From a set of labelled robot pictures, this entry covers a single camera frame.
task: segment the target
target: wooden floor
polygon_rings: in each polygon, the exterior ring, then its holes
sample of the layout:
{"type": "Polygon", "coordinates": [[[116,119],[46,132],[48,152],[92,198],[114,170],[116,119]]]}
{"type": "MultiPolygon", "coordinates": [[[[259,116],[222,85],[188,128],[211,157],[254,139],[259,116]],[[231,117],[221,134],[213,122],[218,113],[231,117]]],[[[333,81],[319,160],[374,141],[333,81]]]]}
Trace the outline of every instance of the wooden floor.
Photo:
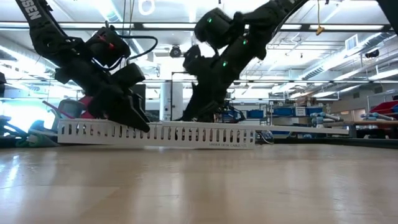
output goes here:
{"type": "Polygon", "coordinates": [[[398,151],[0,151],[0,223],[398,223],[398,151]]]}

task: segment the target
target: ceiling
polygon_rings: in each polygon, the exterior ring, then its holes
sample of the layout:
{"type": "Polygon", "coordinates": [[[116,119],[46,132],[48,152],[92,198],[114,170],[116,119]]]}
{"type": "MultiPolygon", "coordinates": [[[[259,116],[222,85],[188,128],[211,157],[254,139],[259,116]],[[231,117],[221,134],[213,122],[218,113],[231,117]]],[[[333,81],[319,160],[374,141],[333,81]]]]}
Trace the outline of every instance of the ceiling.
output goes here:
{"type": "MultiPolygon", "coordinates": [[[[106,20],[106,16],[109,15],[109,11],[114,9],[119,22],[181,23],[196,22],[214,7],[222,8],[225,13],[232,17],[236,11],[250,12],[266,1],[221,0],[221,4],[218,4],[217,0],[154,0],[153,9],[151,9],[152,3],[150,0],[47,0],[47,2],[51,5],[53,9],[52,14],[58,22],[103,22],[106,20]]],[[[0,4],[2,6],[0,7],[1,22],[25,21],[15,0],[0,0],[0,4]]],[[[318,10],[320,15],[319,22],[321,24],[353,25],[389,23],[377,5],[377,2],[373,0],[330,1],[329,5],[325,5],[324,1],[320,1],[320,8],[318,8],[317,1],[309,1],[291,16],[287,22],[318,24],[318,10]]],[[[68,35],[81,37],[83,40],[89,39],[92,33],[82,30],[67,31],[68,35]]],[[[358,38],[359,40],[366,39],[374,35],[374,33],[374,31],[369,31],[369,33],[361,32],[358,34],[358,38]]],[[[151,62],[141,62],[141,64],[145,64],[147,68],[158,66],[161,72],[156,75],[149,73],[147,78],[168,79],[171,72],[182,71],[182,59],[171,59],[168,57],[168,54],[173,45],[179,45],[183,52],[188,50],[192,45],[193,32],[177,30],[132,30],[132,34],[153,35],[159,40],[159,44],[154,50],[156,57],[151,59],[151,62]]],[[[330,55],[336,54],[345,48],[345,40],[354,35],[356,35],[354,29],[339,33],[324,32],[321,35],[316,35],[315,31],[279,32],[267,46],[266,59],[262,62],[254,59],[243,71],[242,79],[297,79],[297,77],[292,75],[292,70],[302,72],[316,64],[324,62],[330,55]]],[[[13,41],[17,45],[23,46],[27,50],[33,50],[29,31],[27,30],[2,30],[0,36],[13,41]]],[[[137,40],[137,43],[143,50],[146,50],[152,46],[153,40],[137,40]]],[[[396,39],[383,41],[383,44],[383,46],[378,46],[381,52],[379,58],[388,57],[398,49],[396,39]]],[[[200,44],[200,48],[204,55],[212,56],[213,50],[209,46],[200,44]]],[[[358,54],[350,57],[350,60],[330,68],[330,70],[339,71],[344,74],[364,64],[371,65],[376,60],[377,58],[362,59],[361,63],[361,57],[358,54]]],[[[391,62],[383,64],[383,66],[387,69],[393,63],[395,61],[391,60],[391,62]]],[[[358,76],[360,77],[364,72],[369,73],[371,70],[362,71],[358,76]]],[[[269,83],[264,84],[263,87],[269,89],[274,85],[274,83],[269,83]]],[[[303,91],[311,87],[311,85],[304,88],[300,86],[299,90],[303,91]]],[[[290,89],[290,91],[297,91],[294,86],[290,89]]]]}

